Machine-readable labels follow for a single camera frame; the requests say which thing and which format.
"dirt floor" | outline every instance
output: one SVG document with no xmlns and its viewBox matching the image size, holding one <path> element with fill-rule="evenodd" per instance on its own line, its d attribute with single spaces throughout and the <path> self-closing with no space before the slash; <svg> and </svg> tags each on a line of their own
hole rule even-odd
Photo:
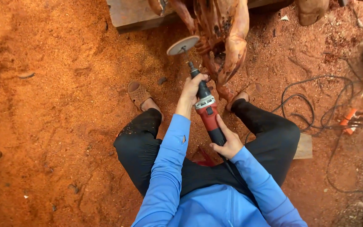
<svg viewBox="0 0 363 227">
<path fill-rule="evenodd" d="M 348 58 L 363 79 L 363 28 L 351 10 L 363 23 L 363 3 L 350 0 L 345 8 L 337 3 L 330 7 L 309 27 L 298 24 L 295 4 L 280 13 L 250 14 L 246 62 L 230 86 L 241 90 L 262 83 L 265 92 L 255 104 L 271 111 L 291 83 L 325 74 L 356 80 L 338 57 Z M 285 15 L 290 20 L 280 21 Z M 112 146 L 117 133 L 138 114 L 126 87 L 138 80 L 154 96 L 166 117 L 162 138 L 188 76 L 185 59 L 168 57 L 165 51 L 186 36 L 183 24 L 119 35 L 105 0 L 0 0 L 0 226 L 132 224 L 142 197 Z M 325 52 L 333 55 L 321 55 Z M 200 64 L 197 54 L 190 56 Z M 32 71 L 32 78 L 18 78 Z M 168 81 L 158 85 L 163 76 Z M 339 79 L 313 80 L 291 87 L 286 97 L 308 97 L 319 126 L 343 84 Z M 340 103 L 348 98 L 346 92 Z M 223 112 L 225 101 L 219 106 Z M 351 107 L 363 111 L 363 93 L 338 108 L 331 124 Z M 311 117 L 297 97 L 285 110 Z M 223 116 L 244 140 L 248 130 L 242 123 Z M 295 116 L 288 118 L 307 127 Z M 328 130 L 314 137 L 313 159 L 295 160 L 282 187 L 311 227 L 363 226 L 363 193 L 342 193 L 328 183 L 330 179 L 343 191 L 363 190 L 363 128 L 342 136 L 327 178 L 339 134 Z M 197 145 L 216 158 L 194 113 L 190 139 L 189 158 L 200 158 Z"/>
</svg>

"sanding disc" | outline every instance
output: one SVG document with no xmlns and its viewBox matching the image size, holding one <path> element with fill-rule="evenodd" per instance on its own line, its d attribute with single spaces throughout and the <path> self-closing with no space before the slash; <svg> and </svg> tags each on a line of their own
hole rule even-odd
<svg viewBox="0 0 363 227">
<path fill-rule="evenodd" d="M 182 47 L 185 48 L 185 50 L 189 50 L 190 48 L 194 47 L 194 45 L 199 41 L 199 36 L 190 36 L 187 38 L 184 38 L 180 40 L 179 42 L 176 42 L 173 44 L 169 49 L 166 51 L 168 55 L 176 55 L 184 53 L 184 50 Z"/>
</svg>

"sleeve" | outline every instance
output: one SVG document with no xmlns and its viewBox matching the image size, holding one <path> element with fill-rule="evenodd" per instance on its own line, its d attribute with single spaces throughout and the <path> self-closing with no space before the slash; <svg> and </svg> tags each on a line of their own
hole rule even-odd
<svg viewBox="0 0 363 227">
<path fill-rule="evenodd" d="M 238 168 L 270 226 L 307 227 L 273 177 L 246 147 L 243 146 L 230 161 Z"/>
<path fill-rule="evenodd" d="M 174 217 L 182 189 L 181 170 L 187 151 L 190 123 L 184 116 L 173 115 L 133 227 L 166 226 Z"/>
</svg>

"black pants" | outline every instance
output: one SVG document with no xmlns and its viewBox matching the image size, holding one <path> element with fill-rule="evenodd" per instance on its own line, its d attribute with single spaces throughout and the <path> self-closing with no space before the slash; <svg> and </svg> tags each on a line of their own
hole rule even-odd
<svg viewBox="0 0 363 227">
<path fill-rule="evenodd" d="M 299 128 L 291 121 L 257 108 L 244 99 L 236 100 L 231 111 L 256 136 L 256 139 L 245 144 L 245 147 L 281 186 L 298 146 Z M 156 109 L 151 108 L 143 112 L 124 127 L 113 143 L 118 160 L 142 196 L 145 196 L 148 190 L 151 168 L 162 143 L 161 139 L 156 139 L 161 118 L 160 112 Z M 228 163 L 235 176 L 244 183 L 235 165 L 229 161 Z M 225 163 L 207 167 L 185 158 L 181 170 L 180 197 L 195 189 L 224 184 L 234 187 L 255 201 L 247 185 L 239 183 L 228 171 Z"/>
</svg>

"angle grinder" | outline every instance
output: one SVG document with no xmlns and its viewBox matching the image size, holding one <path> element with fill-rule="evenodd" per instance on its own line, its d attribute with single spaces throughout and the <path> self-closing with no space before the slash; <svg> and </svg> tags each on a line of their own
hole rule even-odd
<svg viewBox="0 0 363 227">
<path fill-rule="evenodd" d="M 166 53 L 168 55 L 184 53 L 188 59 L 187 51 L 194 47 L 198 40 L 199 36 L 184 38 L 173 44 Z M 200 73 L 200 71 L 194 67 L 192 61 L 188 61 L 188 65 L 190 67 L 191 78 L 194 78 Z M 219 146 L 223 146 L 226 143 L 226 138 L 216 120 L 216 116 L 218 114 L 217 103 L 205 81 L 200 82 L 197 97 L 199 98 L 199 101 L 194 105 L 194 107 L 201 117 L 211 141 Z"/>
</svg>

